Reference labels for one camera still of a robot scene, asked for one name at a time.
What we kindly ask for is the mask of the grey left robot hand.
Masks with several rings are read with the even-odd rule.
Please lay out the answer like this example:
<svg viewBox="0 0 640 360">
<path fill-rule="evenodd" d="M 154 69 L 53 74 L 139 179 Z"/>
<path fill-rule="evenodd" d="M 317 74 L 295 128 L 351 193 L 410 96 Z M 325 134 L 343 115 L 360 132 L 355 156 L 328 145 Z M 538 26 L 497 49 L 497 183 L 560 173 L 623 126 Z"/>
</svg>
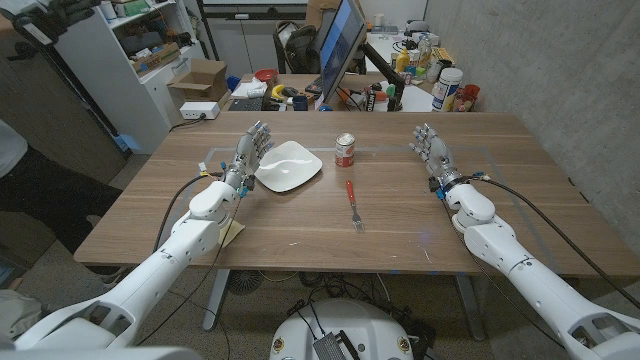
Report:
<svg viewBox="0 0 640 360">
<path fill-rule="evenodd" d="M 272 146 L 269 126 L 256 122 L 239 138 L 225 170 L 224 182 L 236 190 L 246 187 L 246 181 L 255 176 L 260 161 Z"/>
</svg>

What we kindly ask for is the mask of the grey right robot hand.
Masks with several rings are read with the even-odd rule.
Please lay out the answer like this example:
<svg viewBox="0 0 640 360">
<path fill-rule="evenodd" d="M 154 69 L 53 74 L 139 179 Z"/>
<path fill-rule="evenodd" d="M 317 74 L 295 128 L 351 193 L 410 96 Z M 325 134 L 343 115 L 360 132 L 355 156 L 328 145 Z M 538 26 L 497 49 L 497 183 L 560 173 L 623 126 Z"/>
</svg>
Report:
<svg viewBox="0 0 640 360">
<path fill-rule="evenodd" d="M 415 139 L 409 147 L 424 162 L 430 174 L 429 189 L 445 195 L 455 185 L 464 181 L 458 171 L 452 152 L 439 137 L 434 128 L 428 124 L 416 126 L 412 132 Z"/>
</svg>

